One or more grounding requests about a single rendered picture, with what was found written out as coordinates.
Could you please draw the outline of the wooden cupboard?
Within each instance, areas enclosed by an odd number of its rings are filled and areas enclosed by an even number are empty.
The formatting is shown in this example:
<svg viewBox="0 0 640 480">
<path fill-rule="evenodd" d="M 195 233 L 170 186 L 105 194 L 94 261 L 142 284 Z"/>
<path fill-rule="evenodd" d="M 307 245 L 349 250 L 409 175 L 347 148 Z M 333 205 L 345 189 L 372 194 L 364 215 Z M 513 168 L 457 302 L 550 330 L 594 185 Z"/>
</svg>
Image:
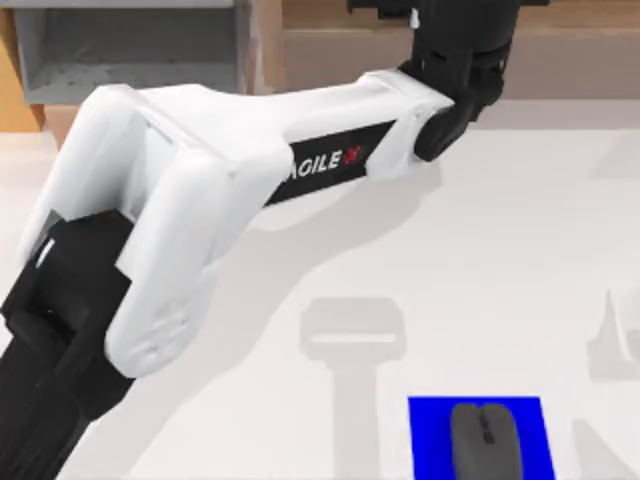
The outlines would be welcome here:
<svg viewBox="0 0 640 480">
<path fill-rule="evenodd" d="M 348 12 L 344 0 L 249 0 L 244 87 L 304 89 L 396 66 L 409 55 L 401 21 Z M 0 7 L 7 47 L 25 102 L 11 9 Z M 522 10 L 507 70 L 511 100 L 640 103 L 640 0 L 551 0 Z"/>
</svg>

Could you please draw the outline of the grey pierced drawer inside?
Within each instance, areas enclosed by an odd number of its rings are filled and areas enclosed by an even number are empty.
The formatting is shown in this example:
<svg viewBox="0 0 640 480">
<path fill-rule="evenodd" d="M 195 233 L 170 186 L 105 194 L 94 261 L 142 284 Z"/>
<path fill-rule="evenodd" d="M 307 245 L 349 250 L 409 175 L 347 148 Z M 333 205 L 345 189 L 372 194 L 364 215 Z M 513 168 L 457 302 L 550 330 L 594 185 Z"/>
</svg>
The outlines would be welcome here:
<svg viewBox="0 0 640 480">
<path fill-rule="evenodd" d="M 79 104 L 96 87 L 244 87 L 249 0 L 0 0 L 14 15 L 25 99 Z"/>
</svg>

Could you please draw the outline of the blue mouse pad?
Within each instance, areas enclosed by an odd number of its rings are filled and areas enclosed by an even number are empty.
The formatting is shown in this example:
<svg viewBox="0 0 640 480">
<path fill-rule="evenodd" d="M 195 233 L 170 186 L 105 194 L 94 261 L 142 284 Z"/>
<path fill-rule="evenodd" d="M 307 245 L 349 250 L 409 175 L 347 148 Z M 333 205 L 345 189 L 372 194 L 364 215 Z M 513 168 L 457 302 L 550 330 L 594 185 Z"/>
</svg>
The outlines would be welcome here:
<svg viewBox="0 0 640 480">
<path fill-rule="evenodd" d="M 520 437 L 523 480 L 557 480 L 541 399 L 537 396 L 413 396 L 409 419 L 415 480 L 455 480 L 450 415 L 457 403 L 501 403 Z"/>
</svg>

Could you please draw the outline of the grey computer mouse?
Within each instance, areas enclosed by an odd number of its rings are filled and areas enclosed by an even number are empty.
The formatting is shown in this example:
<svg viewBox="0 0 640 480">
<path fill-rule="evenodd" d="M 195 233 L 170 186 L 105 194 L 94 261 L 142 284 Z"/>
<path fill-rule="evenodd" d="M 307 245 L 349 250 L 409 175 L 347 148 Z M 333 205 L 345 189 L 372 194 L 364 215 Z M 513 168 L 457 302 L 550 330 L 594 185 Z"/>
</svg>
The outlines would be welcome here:
<svg viewBox="0 0 640 480">
<path fill-rule="evenodd" d="M 457 403 L 450 415 L 455 480 L 523 480 L 520 437 L 501 403 Z"/>
</svg>

